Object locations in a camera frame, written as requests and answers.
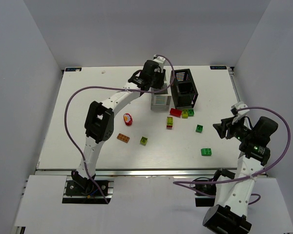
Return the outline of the yellow-green small lego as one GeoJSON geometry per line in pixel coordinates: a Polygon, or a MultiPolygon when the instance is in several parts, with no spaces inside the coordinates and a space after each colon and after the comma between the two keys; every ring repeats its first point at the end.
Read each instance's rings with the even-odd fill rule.
{"type": "Polygon", "coordinates": [[[188,118],[188,110],[187,109],[182,110],[182,118],[188,118]]]}

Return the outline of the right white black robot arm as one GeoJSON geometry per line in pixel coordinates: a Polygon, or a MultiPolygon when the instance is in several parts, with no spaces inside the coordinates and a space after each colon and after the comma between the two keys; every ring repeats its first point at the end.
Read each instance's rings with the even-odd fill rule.
{"type": "Polygon", "coordinates": [[[238,139],[241,153],[237,172],[230,174],[222,170],[216,178],[215,203],[208,209],[203,226],[216,234],[247,234],[251,230],[247,213],[255,184],[253,174],[263,170],[267,164],[270,158],[267,144],[278,124],[268,117],[260,117],[255,126],[249,129],[245,126],[244,118],[237,122],[233,122],[233,118],[226,118],[213,127],[220,138],[238,139]]]}

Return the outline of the right blue table label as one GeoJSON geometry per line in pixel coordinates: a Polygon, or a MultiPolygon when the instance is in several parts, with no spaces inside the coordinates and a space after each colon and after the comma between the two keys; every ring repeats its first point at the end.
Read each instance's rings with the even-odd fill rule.
{"type": "Polygon", "coordinates": [[[221,65],[211,65],[210,66],[211,70],[227,70],[226,66],[221,66],[221,65]]]}

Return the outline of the red flower lego piece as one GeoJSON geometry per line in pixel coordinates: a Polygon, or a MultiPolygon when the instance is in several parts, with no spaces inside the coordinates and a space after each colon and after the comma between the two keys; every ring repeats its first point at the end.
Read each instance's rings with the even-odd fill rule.
{"type": "Polygon", "coordinates": [[[132,116],[129,113],[125,113],[123,115],[123,119],[124,119],[124,122],[125,122],[125,125],[126,126],[131,126],[132,125],[133,118],[132,118],[132,116]]]}

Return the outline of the lime green small lego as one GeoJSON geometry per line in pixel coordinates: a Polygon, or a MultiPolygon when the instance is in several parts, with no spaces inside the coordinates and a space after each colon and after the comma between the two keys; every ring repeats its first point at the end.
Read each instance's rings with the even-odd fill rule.
{"type": "Polygon", "coordinates": [[[148,141],[148,138],[143,136],[140,140],[140,144],[146,146],[147,141],[148,141]]]}

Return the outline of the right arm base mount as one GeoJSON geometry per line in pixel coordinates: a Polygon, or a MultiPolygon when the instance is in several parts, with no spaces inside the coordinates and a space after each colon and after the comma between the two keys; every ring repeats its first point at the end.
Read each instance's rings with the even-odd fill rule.
{"type": "Polygon", "coordinates": [[[190,184],[191,188],[203,192],[209,196],[201,193],[195,193],[196,207],[212,207],[215,203],[216,185],[214,184],[190,184]]]}

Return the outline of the orange flat lego brick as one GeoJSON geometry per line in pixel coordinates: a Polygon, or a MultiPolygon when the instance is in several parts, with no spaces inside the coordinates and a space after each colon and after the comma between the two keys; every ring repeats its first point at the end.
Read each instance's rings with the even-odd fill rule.
{"type": "Polygon", "coordinates": [[[124,143],[128,143],[129,140],[130,140],[130,137],[128,137],[128,136],[126,136],[126,135],[123,135],[123,134],[119,133],[119,134],[117,135],[117,139],[120,140],[120,141],[122,141],[122,142],[124,142],[124,143]]]}

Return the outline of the left blue table label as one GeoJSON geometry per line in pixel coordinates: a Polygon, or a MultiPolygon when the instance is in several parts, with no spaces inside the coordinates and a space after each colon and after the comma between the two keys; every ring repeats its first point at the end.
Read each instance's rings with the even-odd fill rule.
{"type": "Polygon", "coordinates": [[[67,67],[65,68],[65,72],[80,72],[82,70],[81,67],[67,67]]]}

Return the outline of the white slotted container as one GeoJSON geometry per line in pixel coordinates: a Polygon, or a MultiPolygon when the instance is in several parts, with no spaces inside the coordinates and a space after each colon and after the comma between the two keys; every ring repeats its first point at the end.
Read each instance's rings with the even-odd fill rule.
{"type": "Polygon", "coordinates": [[[170,88],[167,88],[167,86],[170,84],[169,80],[166,78],[166,70],[164,70],[164,83],[162,88],[155,89],[151,87],[152,93],[151,94],[151,102],[150,102],[150,109],[152,111],[168,111],[170,107],[171,102],[171,90],[170,88]]]}

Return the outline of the green small lego brick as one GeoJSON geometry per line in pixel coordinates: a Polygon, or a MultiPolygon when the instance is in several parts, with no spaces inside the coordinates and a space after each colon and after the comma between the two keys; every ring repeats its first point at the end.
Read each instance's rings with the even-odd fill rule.
{"type": "Polygon", "coordinates": [[[197,133],[202,133],[202,131],[203,131],[203,128],[204,128],[204,126],[203,125],[197,125],[196,126],[196,129],[195,129],[195,131],[197,132],[197,133]]]}

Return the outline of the blue table label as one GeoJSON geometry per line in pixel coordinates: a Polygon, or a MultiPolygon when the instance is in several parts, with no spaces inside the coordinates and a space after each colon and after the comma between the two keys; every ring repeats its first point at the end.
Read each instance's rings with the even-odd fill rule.
{"type": "Polygon", "coordinates": [[[211,70],[227,70],[226,66],[221,66],[221,65],[211,65],[210,66],[211,70]]]}
{"type": "Polygon", "coordinates": [[[80,72],[82,70],[81,67],[67,67],[65,68],[65,72],[80,72]]]}

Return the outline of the green double lego brick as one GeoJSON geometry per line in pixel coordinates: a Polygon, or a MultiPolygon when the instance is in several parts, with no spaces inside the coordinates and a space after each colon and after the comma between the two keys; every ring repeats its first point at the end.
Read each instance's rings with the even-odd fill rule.
{"type": "Polygon", "coordinates": [[[202,148],[201,149],[201,156],[212,156],[211,148],[202,148]]]}

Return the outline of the aluminium table rail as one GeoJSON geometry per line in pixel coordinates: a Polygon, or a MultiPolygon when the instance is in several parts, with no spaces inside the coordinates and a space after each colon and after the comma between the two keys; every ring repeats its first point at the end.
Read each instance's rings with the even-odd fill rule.
{"type": "MultiPolygon", "coordinates": [[[[115,177],[115,176],[172,176],[176,178],[186,177],[212,177],[218,169],[180,169],[180,170],[169,170],[169,169],[145,169],[145,170],[107,170],[98,169],[96,171],[96,177],[115,177]]],[[[70,176],[71,169],[68,170],[36,170],[34,175],[36,176],[70,176]]]]}

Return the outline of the red lego brick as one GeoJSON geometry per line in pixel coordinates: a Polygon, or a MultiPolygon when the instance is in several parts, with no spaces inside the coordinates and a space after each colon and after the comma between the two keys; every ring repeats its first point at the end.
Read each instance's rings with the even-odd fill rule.
{"type": "Polygon", "coordinates": [[[171,108],[169,114],[174,117],[180,117],[182,115],[182,111],[175,108],[171,108]]]}

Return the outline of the black slotted container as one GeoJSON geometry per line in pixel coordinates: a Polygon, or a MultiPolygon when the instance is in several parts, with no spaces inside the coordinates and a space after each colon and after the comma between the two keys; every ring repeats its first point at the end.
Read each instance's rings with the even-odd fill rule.
{"type": "Polygon", "coordinates": [[[175,78],[170,88],[175,109],[193,108],[198,98],[198,91],[190,69],[175,70],[174,73],[175,78]]]}

